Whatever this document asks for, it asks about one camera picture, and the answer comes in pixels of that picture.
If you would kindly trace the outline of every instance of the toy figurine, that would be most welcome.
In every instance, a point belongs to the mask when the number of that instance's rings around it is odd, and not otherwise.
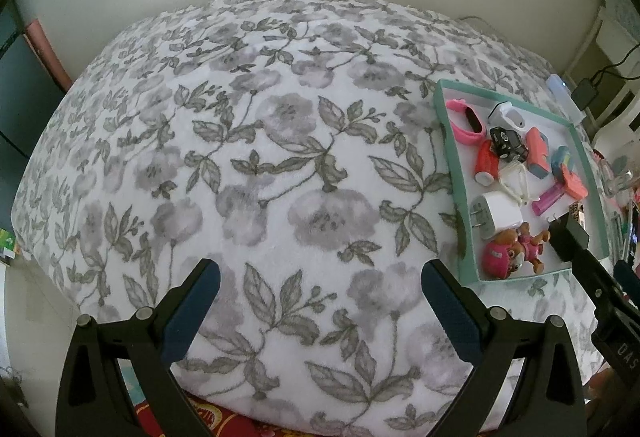
[[[524,248],[515,229],[505,229],[487,242],[482,253],[482,268],[496,278],[508,278],[524,263]]]
[[[529,223],[523,222],[518,228],[518,242],[524,247],[524,259],[533,264],[533,272],[540,274],[545,270],[545,264],[543,264],[538,255],[542,255],[542,242],[548,242],[551,238],[551,233],[548,229],[540,231],[535,237],[533,237],[529,231]]]
[[[540,274],[545,265],[538,259],[542,254],[542,243],[548,242],[548,229],[533,237],[529,223],[523,222],[518,229],[505,229],[490,240],[482,252],[482,268],[496,278],[508,278],[519,270],[525,260],[533,264],[533,272]]]

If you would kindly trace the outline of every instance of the white power adapter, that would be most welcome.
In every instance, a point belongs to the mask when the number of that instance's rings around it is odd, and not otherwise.
[[[491,239],[504,229],[522,224],[520,207],[511,197],[500,191],[479,195],[469,206],[474,226],[479,227],[484,240]]]

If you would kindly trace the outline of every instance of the pink lighter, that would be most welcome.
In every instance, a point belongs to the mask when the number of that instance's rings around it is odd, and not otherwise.
[[[564,194],[570,195],[577,201],[581,201],[589,194],[576,173],[570,172],[565,164],[560,165],[560,170],[562,171],[561,179],[558,179],[556,184],[540,195],[540,199],[531,203],[531,209],[538,217]]]

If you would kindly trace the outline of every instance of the white charger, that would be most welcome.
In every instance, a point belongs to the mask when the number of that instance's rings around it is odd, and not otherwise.
[[[522,224],[520,207],[511,197],[501,191],[486,192],[471,202],[470,213],[480,228],[480,237],[491,239],[504,229]]]
[[[518,112],[511,102],[498,103],[494,110],[489,113],[487,123],[492,127],[515,130],[521,136],[524,136],[527,131],[522,114]]]

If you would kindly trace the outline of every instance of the floral blanket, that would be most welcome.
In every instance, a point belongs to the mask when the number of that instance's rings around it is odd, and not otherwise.
[[[191,393],[303,432],[425,435],[469,371],[420,291],[425,261],[457,257],[435,83],[559,113],[551,71],[462,22],[382,1],[162,13],[121,32],[75,82],[12,220],[100,322],[155,305],[214,259],[220,293],[174,366]],[[514,317],[563,316],[583,378],[598,368],[593,306],[572,277],[476,291]]]

